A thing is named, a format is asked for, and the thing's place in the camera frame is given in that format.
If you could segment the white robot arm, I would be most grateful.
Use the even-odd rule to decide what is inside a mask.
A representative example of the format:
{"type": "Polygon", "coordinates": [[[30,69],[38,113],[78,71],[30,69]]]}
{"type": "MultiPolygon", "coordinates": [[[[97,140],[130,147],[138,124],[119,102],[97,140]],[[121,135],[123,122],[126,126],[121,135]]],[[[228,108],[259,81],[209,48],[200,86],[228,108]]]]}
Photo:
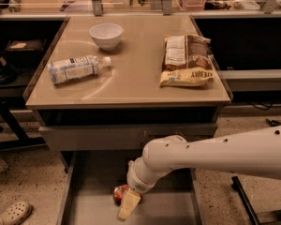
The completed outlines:
{"type": "Polygon", "coordinates": [[[142,155],[128,162],[128,191],[117,217],[127,220],[142,194],[162,177],[185,168],[281,180],[281,126],[196,142],[179,135],[148,142],[142,155]]]}

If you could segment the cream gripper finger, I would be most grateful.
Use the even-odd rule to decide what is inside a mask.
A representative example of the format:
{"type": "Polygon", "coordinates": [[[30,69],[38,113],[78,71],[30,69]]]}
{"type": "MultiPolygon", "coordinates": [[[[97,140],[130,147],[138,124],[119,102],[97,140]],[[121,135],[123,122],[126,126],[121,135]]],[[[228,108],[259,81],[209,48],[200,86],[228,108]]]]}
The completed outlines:
{"type": "Polygon", "coordinates": [[[140,201],[141,195],[138,192],[132,189],[126,191],[121,200],[121,205],[117,214],[117,218],[122,221],[127,220],[140,201]]]}

